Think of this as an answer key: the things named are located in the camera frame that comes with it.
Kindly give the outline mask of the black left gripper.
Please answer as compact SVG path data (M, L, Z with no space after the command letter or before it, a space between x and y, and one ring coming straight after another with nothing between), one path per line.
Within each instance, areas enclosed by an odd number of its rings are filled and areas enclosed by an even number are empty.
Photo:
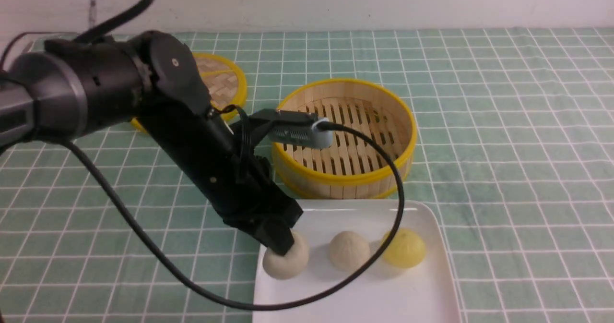
M251 232L261 245L285 256L294 245L291 228L301 208L213 109L210 97L190 105L162 98L142 107L137 120L224 224Z

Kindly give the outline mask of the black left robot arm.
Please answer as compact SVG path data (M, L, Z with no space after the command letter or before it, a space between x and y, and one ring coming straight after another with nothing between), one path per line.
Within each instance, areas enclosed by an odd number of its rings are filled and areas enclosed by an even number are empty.
M158 31L121 42L49 39L1 72L2 151L30 141L68 146L136 118L225 224L285 255L302 211L254 148L276 128L293 131L315 117L262 109L229 125L223 114L191 50Z

